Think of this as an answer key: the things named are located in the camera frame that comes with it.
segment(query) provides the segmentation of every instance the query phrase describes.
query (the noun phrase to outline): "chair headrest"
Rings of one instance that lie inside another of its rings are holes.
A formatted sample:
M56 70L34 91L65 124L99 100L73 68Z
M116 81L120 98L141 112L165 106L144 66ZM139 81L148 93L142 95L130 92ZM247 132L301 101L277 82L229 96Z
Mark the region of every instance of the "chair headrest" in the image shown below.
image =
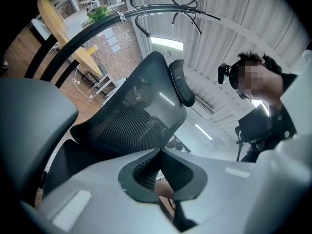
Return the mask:
M175 86L175 91L186 107L192 107L195 103L195 94L186 83L183 72L184 60L175 60L169 65L171 78Z

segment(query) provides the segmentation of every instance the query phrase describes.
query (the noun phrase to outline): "wooden floor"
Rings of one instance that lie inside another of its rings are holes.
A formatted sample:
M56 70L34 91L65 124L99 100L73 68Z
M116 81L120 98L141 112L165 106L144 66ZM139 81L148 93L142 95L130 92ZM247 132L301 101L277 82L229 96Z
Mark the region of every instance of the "wooden floor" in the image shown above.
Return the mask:
M5 57L9 63L8 70L0 75L1 78L22 78L25 75L25 72L33 59L34 55L36 54L37 50L40 48L41 44L37 41L37 39L33 36L31 31L27 28L22 30L22 32L16 37L13 41L11 46L7 49L5 53ZM42 62L41 66L39 67L35 78L39 79L50 63L52 58L56 55L56 51L53 50L49 53L44 61ZM59 76L62 72L66 69L68 63L64 64L62 68L58 71L52 82L58 80ZM78 108L79 116L75 122L75 124L82 123L93 116L99 109L102 103L102 100L94 96L93 98L86 98L83 96L74 86L72 82L72 78L74 77L74 72L67 78L64 84L61 87L62 93L64 93ZM81 80L81 76L77 73L76 75L77 80ZM80 85L78 85L79 89L86 95L90 95L91 88L90 83L84 81ZM60 148L60 146L65 142L65 140L72 138L69 131L65 134L62 138L61 142L57 146L56 150L54 151L52 158L50 159L47 169L49 169L52 160Z

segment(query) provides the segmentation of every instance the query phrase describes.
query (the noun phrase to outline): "wooden table top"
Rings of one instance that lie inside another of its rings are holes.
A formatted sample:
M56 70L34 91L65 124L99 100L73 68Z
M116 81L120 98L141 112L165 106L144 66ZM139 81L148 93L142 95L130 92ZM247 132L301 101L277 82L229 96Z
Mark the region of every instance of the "wooden table top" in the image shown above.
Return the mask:
M45 25L59 41L61 46L65 46L65 44L69 42L69 39L66 35L67 27L64 23L64 18L50 0L38 0L37 6ZM102 72L86 49L79 47L72 56L91 73L98 77L102 76Z

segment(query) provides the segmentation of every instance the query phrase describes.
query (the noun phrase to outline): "ceiling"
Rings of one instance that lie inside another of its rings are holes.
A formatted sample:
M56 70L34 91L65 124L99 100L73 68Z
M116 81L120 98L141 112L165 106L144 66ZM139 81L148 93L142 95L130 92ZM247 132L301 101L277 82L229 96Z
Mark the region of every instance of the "ceiling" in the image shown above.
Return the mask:
M176 0L180 4L191 0ZM137 4L172 3L171 0L135 0ZM184 72L192 91L213 111L205 112L195 104L188 117L199 122L215 146L232 145L236 140L238 120L254 106L241 100L227 81L217 83L220 64L231 64L242 51L264 52L276 60L284 73L301 71L301 54L310 39L298 17L284 0L199 0L198 7L221 20L198 15L200 35L186 16L179 15L171 25L172 14L148 16L141 24L152 36L181 41L184 51L151 44L135 27L145 57L161 52L170 63L184 59Z

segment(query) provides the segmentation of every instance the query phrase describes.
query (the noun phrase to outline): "table leg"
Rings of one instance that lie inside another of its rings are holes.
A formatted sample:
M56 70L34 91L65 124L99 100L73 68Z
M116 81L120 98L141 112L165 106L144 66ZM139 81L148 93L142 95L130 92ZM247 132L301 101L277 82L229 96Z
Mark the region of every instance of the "table leg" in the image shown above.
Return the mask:
M105 80L105 78L108 77L108 74L104 75L96 84L94 84L93 87L96 87L99 83Z
M106 88L108 86L109 83L111 83L111 80L108 80L107 83L105 83L103 86L101 86L97 91L96 94L98 95L104 88Z
M72 71L77 68L79 65L79 62L74 60L68 67L67 69L63 72L63 74L59 77L58 81L55 83L55 85L60 88L61 85L65 82L67 77L72 73Z
M36 71L38 70L40 64L42 63L45 56L49 53L51 48L57 43L57 39L51 34L48 39L44 42L44 44L39 48L34 58L32 59L26 74L25 78L33 78L35 76Z

